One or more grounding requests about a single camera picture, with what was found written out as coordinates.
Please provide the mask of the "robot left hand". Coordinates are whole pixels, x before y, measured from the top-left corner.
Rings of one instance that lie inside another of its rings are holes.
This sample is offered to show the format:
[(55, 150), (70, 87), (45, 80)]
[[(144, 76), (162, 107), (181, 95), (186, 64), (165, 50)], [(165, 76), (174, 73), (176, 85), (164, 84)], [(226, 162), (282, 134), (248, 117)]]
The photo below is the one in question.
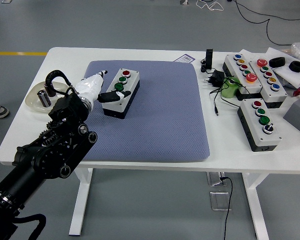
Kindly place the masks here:
[(104, 75), (107, 73), (107, 70), (103, 70), (77, 83), (75, 89), (78, 92), (79, 98), (92, 105), (95, 101), (99, 101), (100, 103), (117, 102), (132, 94), (129, 90), (113, 90), (100, 93), (104, 83)]

